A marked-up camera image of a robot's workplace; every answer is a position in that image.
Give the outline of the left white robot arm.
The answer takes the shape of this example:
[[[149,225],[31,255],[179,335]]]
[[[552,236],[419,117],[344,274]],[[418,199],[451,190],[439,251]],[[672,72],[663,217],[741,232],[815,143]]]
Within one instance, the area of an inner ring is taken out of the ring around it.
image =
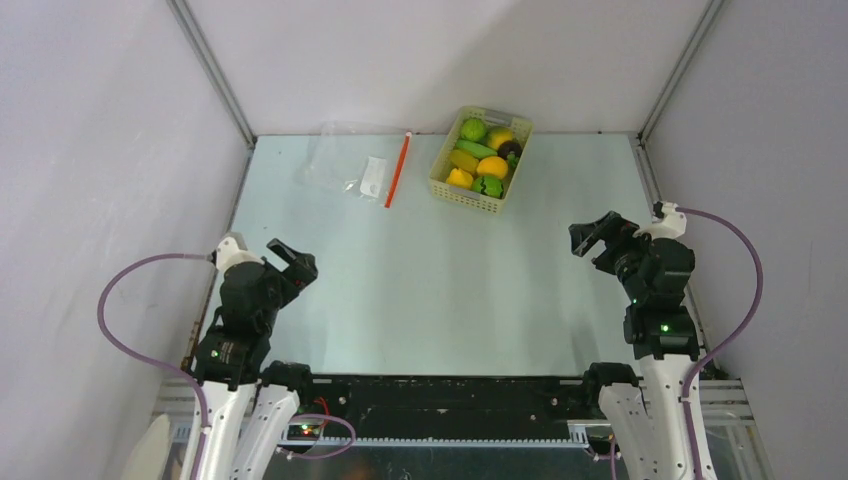
[[[315,257],[278,239],[267,248],[284,269],[250,251],[237,233],[208,256],[223,281],[194,355],[184,479],[261,478],[290,420],[315,406],[308,365],[265,361],[278,313],[318,277]]]

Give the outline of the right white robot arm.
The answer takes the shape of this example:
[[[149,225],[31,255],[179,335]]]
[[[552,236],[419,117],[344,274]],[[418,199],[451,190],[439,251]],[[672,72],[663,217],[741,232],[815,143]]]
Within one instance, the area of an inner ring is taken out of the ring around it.
[[[683,304],[695,254],[679,242],[686,218],[671,211],[641,228],[614,211],[569,227],[571,252],[597,242],[595,268],[617,278],[630,301],[623,336],[640,371],[595,363],[581,392],[585,411],[607,418],[609,458],[622,459],[632,479],[713,479],[716,471],[700,416],[699,385],[689,373],[699,359],[696,327]]]

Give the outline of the clear zip top bag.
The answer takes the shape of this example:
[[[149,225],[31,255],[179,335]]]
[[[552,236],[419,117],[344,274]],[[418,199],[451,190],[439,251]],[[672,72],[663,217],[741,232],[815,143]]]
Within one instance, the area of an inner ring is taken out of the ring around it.
[[[307,186],[387,208],[411,139],[407,128],[327,121],[309,140],[299,178]]]

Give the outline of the yellow lemon toy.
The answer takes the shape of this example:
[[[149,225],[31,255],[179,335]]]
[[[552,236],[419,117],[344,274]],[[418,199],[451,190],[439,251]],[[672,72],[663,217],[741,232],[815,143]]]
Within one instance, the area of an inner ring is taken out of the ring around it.
[[[461,168],[453,168],[445,179],[446,184],[465,190],[471,190],[473,182],[474,176]]]

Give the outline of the yellow banana toy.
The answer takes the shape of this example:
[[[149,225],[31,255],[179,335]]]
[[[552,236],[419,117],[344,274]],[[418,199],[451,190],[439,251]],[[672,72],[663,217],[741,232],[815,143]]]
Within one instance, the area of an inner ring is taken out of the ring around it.
[[[448,154],[448,160],[456,167],[470,174],[475,174],[479,160],[467,151],[454,149]]]

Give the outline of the green watermelon toy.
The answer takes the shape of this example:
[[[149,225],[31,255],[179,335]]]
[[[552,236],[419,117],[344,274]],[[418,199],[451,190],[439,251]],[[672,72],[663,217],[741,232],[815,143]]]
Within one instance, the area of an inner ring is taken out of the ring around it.
[[[471,184],[471,190],[495,199],[502,199],[505,192],[503,181],[491,175],[482,175],[476,178]]]

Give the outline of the green bitter gourd toy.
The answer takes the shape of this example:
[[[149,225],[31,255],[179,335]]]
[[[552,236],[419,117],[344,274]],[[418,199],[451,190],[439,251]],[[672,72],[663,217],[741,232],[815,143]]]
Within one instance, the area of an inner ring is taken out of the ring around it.
[[[458,139],[455,142],[455,148],[459,150],[463,150],[477,159],[484,159],[492,156],[497,156],[498,153],[496,150],[491,149],[485,145],[472,142],[467,139]]]

